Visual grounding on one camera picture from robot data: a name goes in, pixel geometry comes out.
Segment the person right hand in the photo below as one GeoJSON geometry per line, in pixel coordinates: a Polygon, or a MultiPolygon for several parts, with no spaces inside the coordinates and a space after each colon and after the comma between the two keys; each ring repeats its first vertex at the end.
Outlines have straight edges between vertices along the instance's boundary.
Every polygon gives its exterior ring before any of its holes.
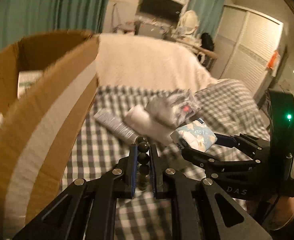
{"type": "Polygon", "coordinates": [[[269,200],[247,200],[246,208],[265,230],[294,228],[294,197],[275,195],[269,200]]]}

